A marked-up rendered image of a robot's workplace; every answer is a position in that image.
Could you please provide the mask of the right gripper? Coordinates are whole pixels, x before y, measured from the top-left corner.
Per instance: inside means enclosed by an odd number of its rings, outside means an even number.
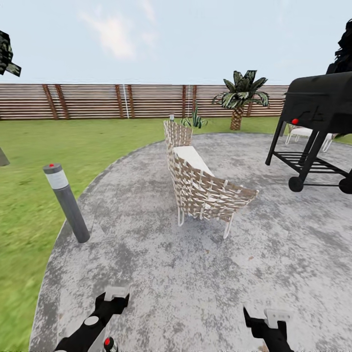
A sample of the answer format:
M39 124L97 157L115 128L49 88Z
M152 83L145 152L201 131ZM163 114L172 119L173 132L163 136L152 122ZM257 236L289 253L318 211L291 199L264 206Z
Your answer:
M271 350L270 346L274 341L287 341L286 324L284 321L277 321L278 329L271 329L264 322L264 319L249 317L245 307L242 309L246 326L251 328L253 337L264 339L269 350Z

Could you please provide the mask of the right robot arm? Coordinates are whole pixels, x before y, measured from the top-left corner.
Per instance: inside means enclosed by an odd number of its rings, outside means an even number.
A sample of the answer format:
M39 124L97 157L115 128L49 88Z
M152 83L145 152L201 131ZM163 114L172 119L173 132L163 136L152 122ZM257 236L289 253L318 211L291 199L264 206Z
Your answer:
M294 352L287 341L285 321L293 321L293 314L288 310L264 309L266 319L248 316L245 307L242 308L246 326L251 328L254 338L264 339L270 352Z

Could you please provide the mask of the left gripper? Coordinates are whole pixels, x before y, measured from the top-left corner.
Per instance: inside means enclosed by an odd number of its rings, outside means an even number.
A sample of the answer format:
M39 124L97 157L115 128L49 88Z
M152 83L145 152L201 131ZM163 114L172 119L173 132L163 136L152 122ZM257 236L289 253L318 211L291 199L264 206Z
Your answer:
M122 314L124 308L128 307L129 297L130 295L127 294L124 298L122 298L121 296L116 296L111 301L105 301L104 296L99 296L96 299L95 311L99 308L107 308L110 312L110 318L113 314Z

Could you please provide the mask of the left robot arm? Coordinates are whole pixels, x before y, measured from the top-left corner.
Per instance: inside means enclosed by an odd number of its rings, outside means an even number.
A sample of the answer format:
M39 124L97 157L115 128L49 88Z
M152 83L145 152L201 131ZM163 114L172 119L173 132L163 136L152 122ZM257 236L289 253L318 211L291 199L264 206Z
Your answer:
M122 314L124 308L128 307L129 292L127 287L107 287L104 296L96 299L95 312L75 333L64 337L54 352L97 352L104 340L106 324L112 315Z

